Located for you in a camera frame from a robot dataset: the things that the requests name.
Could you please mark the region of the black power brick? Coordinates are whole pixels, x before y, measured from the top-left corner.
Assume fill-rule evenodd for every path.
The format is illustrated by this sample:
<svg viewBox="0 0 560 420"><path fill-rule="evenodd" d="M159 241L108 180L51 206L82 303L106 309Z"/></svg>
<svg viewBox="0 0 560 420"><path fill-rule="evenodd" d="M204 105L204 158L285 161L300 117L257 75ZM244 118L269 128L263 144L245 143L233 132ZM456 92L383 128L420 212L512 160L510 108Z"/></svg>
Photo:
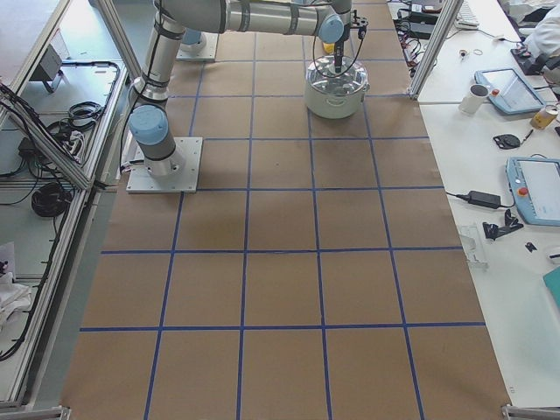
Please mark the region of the black power brick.
<svg viewBox="0 0 560 420"><path fill-rule="evenodd" d="M470 191L467 202L478 207L498 209L501 207L501 197L488 192Z"/></svg>

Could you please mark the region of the white mug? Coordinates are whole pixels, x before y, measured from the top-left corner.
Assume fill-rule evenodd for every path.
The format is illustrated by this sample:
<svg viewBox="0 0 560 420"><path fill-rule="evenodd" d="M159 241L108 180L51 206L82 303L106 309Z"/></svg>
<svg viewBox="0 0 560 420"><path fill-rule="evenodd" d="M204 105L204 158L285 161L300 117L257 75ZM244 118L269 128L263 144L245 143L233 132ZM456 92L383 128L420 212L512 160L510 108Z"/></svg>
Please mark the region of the white mug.
<svg viewBox="0 0 560 420"><path fill-rule="evenodd" d="M479 83L472 84L467 94L458 105L458 109L464 114L474 115L487 99L489 93L489 86Z"/></svg>

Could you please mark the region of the brown paper table cover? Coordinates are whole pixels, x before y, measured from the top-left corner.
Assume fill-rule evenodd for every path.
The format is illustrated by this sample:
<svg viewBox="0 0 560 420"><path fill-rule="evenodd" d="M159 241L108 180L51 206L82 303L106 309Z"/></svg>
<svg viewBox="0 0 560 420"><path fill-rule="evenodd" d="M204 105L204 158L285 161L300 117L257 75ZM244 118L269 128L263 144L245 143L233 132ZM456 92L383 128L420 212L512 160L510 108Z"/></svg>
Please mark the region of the brown paper table cover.
<svg viewBox="0 0 560 420"><path fill-rule="evenodd" d="M310 38L229 32L173 69L194 194L109 191L61 401L76 419L498 419L508 394L383 1L371 90L304 104Z"/></svg>

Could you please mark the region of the far blue teach pendant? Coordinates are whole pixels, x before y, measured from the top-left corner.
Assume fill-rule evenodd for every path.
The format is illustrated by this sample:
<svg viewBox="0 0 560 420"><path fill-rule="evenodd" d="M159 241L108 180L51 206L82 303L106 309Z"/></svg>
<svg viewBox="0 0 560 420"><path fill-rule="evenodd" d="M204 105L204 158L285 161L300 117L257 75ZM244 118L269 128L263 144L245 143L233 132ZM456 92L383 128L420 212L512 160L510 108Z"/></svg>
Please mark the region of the far blue teach pendant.
<svg viewBox="0 0 560 420"><path fill-rule="evenodd" d="M546 105L545 100L516 69L479 70L474 73L474 79L489 87L490 91L498 90L497 94L490 94L488 99L503 114L527 114L539 111Z"/></svg>

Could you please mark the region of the near blue teach pendant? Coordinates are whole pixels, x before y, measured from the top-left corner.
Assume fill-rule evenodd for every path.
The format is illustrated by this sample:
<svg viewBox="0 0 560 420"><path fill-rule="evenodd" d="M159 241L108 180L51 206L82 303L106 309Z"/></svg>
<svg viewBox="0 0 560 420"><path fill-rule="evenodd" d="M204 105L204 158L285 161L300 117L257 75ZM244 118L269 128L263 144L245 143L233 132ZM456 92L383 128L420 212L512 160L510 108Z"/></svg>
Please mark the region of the near blue teach pendant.
<svg viewBox="0 0 560 420"><path fill-rule="evenodd" d="M559 226L559 160L511 157L506 175L520 216L531 225Z"/></svg>

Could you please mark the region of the yellow drink can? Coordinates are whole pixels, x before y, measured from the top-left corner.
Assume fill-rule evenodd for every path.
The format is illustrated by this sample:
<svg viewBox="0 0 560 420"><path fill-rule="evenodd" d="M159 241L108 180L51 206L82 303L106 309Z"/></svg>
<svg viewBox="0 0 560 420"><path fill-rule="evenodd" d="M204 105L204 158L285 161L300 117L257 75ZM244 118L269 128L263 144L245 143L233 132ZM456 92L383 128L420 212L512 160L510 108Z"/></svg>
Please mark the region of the yellow drink can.
<svg viewBox="0 0 560 420"><path fill-rule="evenodd" d="M546 129L558 116L557 105L546 105L535 113L530 120L530 125L537 130Z"/></svg>

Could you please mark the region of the white cooking pot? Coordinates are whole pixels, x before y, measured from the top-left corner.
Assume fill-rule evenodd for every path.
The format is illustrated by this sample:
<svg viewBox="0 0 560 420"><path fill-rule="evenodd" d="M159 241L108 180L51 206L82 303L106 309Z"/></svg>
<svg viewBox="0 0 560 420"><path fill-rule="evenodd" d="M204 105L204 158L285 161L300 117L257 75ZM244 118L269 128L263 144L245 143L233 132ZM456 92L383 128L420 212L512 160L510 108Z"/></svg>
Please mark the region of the white cooking pot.
<svg viewBox="0 0 560 420"><path fill-rule="evenodd" d="M341 119L358 110L369 90L368 71L358 60L344 56L334 72L334 57L316 58L306 69L304 102L316 116Z"/></svg>

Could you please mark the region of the blue teach pendant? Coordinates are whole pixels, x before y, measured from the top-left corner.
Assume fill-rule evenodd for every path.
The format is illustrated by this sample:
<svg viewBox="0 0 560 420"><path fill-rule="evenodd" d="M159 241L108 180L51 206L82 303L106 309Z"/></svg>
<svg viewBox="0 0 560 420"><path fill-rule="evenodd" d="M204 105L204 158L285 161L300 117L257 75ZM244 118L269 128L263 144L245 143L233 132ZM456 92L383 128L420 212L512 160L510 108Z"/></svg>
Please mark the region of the blue teach pendant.
<svg viewBox="0 0 560 420"><path fill-rule="evenodd" d="M490 94L488 99L503 114L527 114L539 111L546 105L545 100L516 69L479 70L474 73L474 79L489 87L490 91L498 90L497 94Z"/></svg>
<svg viewBox="0 0 560 420"><path fill-rule="evenodd" d="M531 225L559 226L559 160L511 157L506 175L520 216Z"/></svg>

